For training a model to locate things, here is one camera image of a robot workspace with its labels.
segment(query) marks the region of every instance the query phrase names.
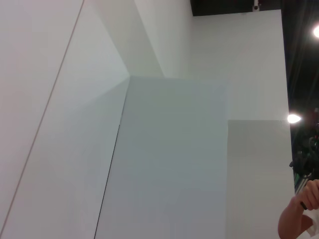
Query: white partition wall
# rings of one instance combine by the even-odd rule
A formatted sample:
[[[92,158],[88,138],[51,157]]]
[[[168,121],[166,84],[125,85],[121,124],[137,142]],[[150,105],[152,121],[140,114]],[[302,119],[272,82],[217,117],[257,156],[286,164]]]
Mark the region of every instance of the white partition wall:
[[[81,4],[0,1],[0,231]]]
[[[294,196],[291,160],[287,121],[228,121],[226,239],[279,239]]]
[[[231,120],[285,120],[281,11],[193,18],[191,77],[227,82]]]
[[[192,12],[189,0],[134,0],[163,75],[189,78]]]
[[[1,239],[92,239],[129,74],[84,2]]]
[[[132,77],[96,239],[225,237],[225,90]]]
[[[163,77],[134,0],[94,2],[128,72],[134,76]]]

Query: spotlight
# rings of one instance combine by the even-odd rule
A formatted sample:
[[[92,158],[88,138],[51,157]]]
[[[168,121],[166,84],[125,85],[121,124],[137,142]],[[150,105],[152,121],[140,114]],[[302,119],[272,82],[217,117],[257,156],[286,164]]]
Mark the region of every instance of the spotlight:
[[[297,115],[289,115],[288,116],[288,122],[289,123],[297,123],[301,120],[301,117],[297,116]]]
[[[315,35],[315,37],[318,37],[318,38],[319,38],[319,26],[316,26],[316,27],[314,28],[314,35]]]

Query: black ceiling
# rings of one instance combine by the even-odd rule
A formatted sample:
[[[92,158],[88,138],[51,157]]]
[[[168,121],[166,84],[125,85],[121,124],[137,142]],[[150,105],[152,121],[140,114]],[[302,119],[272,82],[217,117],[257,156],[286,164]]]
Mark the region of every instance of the black ceiling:
[[[253,0],[190,0],[194,16],[250,12]],[[290,112],[303,117],[291,126],[292,149],[319,135],[319,39],[312,31],[319,25],[319,0],[259,0],[260,10],[282,11],[287,92]]]
[[[254,0],[190,0],[193,16],[250,12]],[[280,9],[280,0],[259,0],[260,10]]]

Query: human hand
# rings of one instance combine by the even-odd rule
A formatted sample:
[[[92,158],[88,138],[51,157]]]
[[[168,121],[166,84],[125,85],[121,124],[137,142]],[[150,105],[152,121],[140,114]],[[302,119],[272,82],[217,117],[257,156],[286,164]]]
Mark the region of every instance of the human hand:
[[[296,201],[303,203],[308,210],[319,208],[319,180],[308,181],[303,191],[296,195]]]

